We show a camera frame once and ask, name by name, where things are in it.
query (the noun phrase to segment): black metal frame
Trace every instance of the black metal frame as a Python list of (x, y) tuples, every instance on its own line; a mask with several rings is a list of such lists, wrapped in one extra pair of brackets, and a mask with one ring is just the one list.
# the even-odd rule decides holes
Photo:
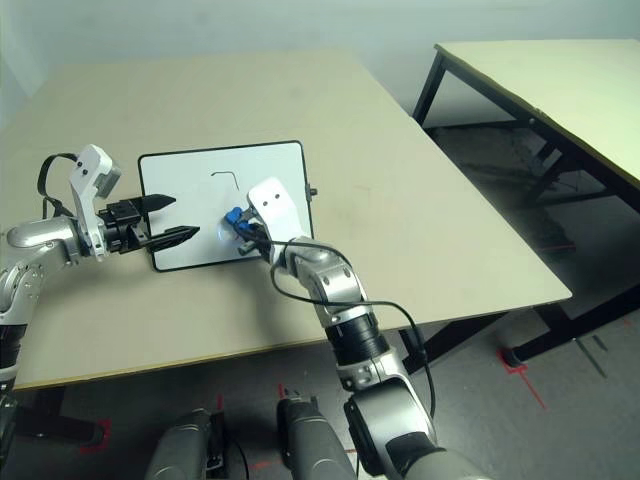
[(38, 390), (32, 408), (18, 406), (15, 434), (78, 446), (100, 444), (105, 434), (102, 426), (60, 415), (64, 392), (64, 386)]
[(539, 112), (532, 112), (527, 109), (511, 96), (505, 95), (504, 92), (495, 88), (491, 82), (476, 75), (473, 71), (464, 68), (464, 66), (447, 57), (442, 52), (436, 54), (436, 58), (429, 71), (429, 76), (427, 77), (413, 112), (413, 118), (420, 125), (424, 124), (445, 72), (449, 72), (462, 80), (498, 107), (505, 110), (518, 122), (528, 125), (532, 131), (545, 139), (549, 144), (545, 147), (547, 150), (551, 149), (548, 151), (547, 157), (552, 153), (554, 148), (558, 149), (563, 155), (571, 158), (573, 162), (576, 162), (580, 169), (585, 170), (598, 179), (598, 181), (607, 187), (608, 191), (613, 192), (640, 213), (640, 190), (629, 179), (612, 171), (601, 159), (596, 158), (592, 153), (587, 151), (583, 145), (576, 142), (573, 138), (570, 138), (565, 131), (553, 124), (548, 118)]
[[(557, 205), (573, 201), (588, 200), (610, 195), (616, 195), (626, 202), (636, 212), (640, 213), (640, 189), (628, 178), (621, 176), (612, 170), (602, 159), (596, 158), (582, 144), (576, 142), (566, 131), (555, 125), (547, 117), (539, 112), (527, 108), (515, 97), (505, 94), (503, 91), (465, 68), (454, 59), (438, 51), (433, 61), (431, 70), (413, 112), (413, 118), (422, 126), (429, 113), (429, 109), (436, 96), (445, 72), (449, 72), (469, 85), (471, 88), (491, 100), (498, 107), (505, 110), (515, 118), (519, 125), (526, 125), (547, 143), (536, 155), (541, 161), (547, 159), (555, 149), (561, 152), (561, 156), (551, 165), (545, 174), (523, 197), (521, 208)], [(584, 195), (576, 195), (568, 198), (539, 201), (538, 197), (554, 182), (558, 175), (567, 171), (585, 170), (595, 177), (605, 189)], [(640, 284), (617, 295), (602, 305), (570, 319), (558, 304), (535, 307), (536, 312), (542, 317), (549, 332), (539, 337), (503, 352), (505, 360), (512, 366), (521, 364), (536, 355), (540, 355), (552, 348), (563, 345), (574, 338), (585, 335), (592, 330), (617, 320), (621, 316), (640, 308)], [(489, 325), (501, 318), (500, 315), (488, 315), (481, 318), (461, 320), (451, 323), (440, 330), (425, 343), (429, 361), (441, 358), (444, 354), (452, 353), (472, 340), (472, 338)], [(414, 365), (408, 364), (410, 371), (415, 371)]]

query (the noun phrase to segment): table edge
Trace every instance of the table edge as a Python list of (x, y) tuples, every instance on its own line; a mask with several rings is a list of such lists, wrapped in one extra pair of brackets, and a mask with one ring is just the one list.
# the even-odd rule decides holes
[(503, 93), (510, 100), (512, 100), (513, 102), (517, 103), (520, 107), (522, 107), (525, 110), (527, 110), (537, 120), (546, 123), (549, 127), (551, 127), (554, 130), (556, 130), (558, 133), (560, 133), (561, 135), (563, 135), (564, 137), (569, 139), (571, 142), (576, 144), (578, 147), (582, 148), (585, 152), (587, 152), (589, 155), (591, 155), (594, 159), (598, 160), (600, 163), (605, 165), (611, 171), (615, 172), (618, 176), (623, 177), (631, 185), (633, 185), (635, 188), (640, 190), (640, 179), (635, 178), (632, 174), (630, 174), (626, 170), (620, 168), (617, 164), (615, 164), (613, 161), (609, 160), (606, 156), (604, 156), (598, 150), (593, 148), (586, 141), (582, 140), (580, 137), (578, 137), (575, 134), (571, 133), (569, 130), (567, 130), (562, 125), (557, 123), (552, 117), (548, 116), (542, 110), (539, 110), (535, 106), (531, 105), (529, 102), (527, 102), (524, 98), (520, 97), (519, 95), (516, 95), (515, 93), (507, 90), (505, 87), (500, 85), (498, 82), (493, 80), (491, 77), (489, 77), (488, 75), (482, 73), (481, 71), (479, 71), (478, 69), (473, 67), (470, 63), (466, 62), (462, 58), (460, 58), (457, 55), (455, 55), (455, 54), (451, 53), (450, 51), (448, 51), (446, 49), (446, 47), (444, 47), (443, 45), (441, 45), (439, 43), (436, 43), (433, 46), (433, 48), (435, 48), (437, 52), (439, 52), (442, 55), (444, 55), (448, 60), (451, 60), (452, 62), (456, 63), (458, 66), (460, 66), (460, 67), (464, 68), (465, 70), (467, 70), (472, 75), (478, 77), (479, 80), (485, 82), (491, 88), (493, 88), (495, 90), (498, 90), (501, 93)]

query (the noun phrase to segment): black connector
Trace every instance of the black connector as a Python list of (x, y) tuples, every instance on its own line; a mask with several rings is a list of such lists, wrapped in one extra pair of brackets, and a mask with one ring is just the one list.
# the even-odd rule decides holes
[(389, 350), (373, 313), (325, 328), (325, 333), (333, 346), (338, 365), (363, 362)]

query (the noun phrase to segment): whiteboard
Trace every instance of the whiteboard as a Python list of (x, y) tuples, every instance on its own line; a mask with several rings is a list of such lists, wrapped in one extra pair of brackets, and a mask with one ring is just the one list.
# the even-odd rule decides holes
[(200, 227), (190, 240), (153, 254), (158, 271), (258, 256), (257, 251), (240, 256), (242, 240), (223, 217), (233, 207), (246, 209), (248, 191), (268, 177), (284, 185), (298, 208), (303, 231), (313, 235), (300, 142), (146, 154), (138, 159), (138, 169), (144, 195), (161, 193), (176, 199), (149, 213), (152, 235), (181, 225)]

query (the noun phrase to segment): whiteboard frame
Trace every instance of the whiteboard frame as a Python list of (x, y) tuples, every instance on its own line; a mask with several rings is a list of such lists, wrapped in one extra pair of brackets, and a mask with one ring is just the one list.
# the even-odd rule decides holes
[[(282, 145), (285, 143), (297, 143), (298, 145), (300, 145), (300, 157), (302, 160), (302, 174), (304, 177), (304, 184), (305, 184), (305, 192), (306, 192), (306, 203), (307, 203), (307, 212), (309, 214), (309, 229), (311, 230), (311, 238), (315, 238), (315, 233), (313, 231), (313, 217), (311, 215), (311, 185), (309, 184), (309, 179), (307, 176), (307, 164), (306, 164), (306, 160), (304, 157), (304, 146), (302, 145), (302, 142), (300, 142), (299, 140), (282, 140), (282, 141), (278, 141), (278, 142), (267, 142), (267, 143), (252, 143), (252, 144), (246, 144), (246, 145), (229, 145), (226, 147), (212, 147), (212, 148), (196, 148), (196, 149), (191, 149), (191, 150), (175, 150), (175, 151), (168, 151), (168, 152), (154, 152), (154, 153), (145, 153), (143, 155), (140, 155), (138, 157), (138, 177), (140, 178), (140, 188), (142, 189), (142, 195), (146, 195), (145, 192), (145, 188), (144, 188), (144, 179), (142, 177), (142, 160), (148, 157), (157, 157), (157, 156), (163, 156), (163, 155), (179, 155), (179, 154), (184, 154), (184, 153), (198, 153), (198, 152), (212, 152), (212, 151), (218, 151), (218, 150), (232, 150), (232, 149), (237, 149), (237, 148), (248, 148), (248, 147), (264, 147), (264, 146), (268, 146), (268, 145)], [(143, 214), (144, 220), (147, 224), (147, 226), (149, 226), (149, 215), (145, 212)], [(256, 256), (247, 256), (244, 258), (232, 258), (230, 260), (221, 260), (218, 262), (210, 262), (210, 263), (201, 263), (198, 265), (186, 265), (184, 267), (175, 267), (175, 268), (158, 268), (157, 264), (156, 264), (156, 257), (155, 257), (155, 253), (151, 254), (151, 262), (153, 264), (153, 269), (157, 272), (160, 273), (164, 273), (164, 272), (175, 272), (177, 270), (186, 270), (189, 268), (201, 268), (201, 267), (207, 267), (210, 265), (221, 265), (224, 263), (232, 263), (232, 262), (246, 262), (246, 261), (250, 261), (250, 260), (256, 260), (256, 259), (262, 259), (261, 255), (256, 255)]]

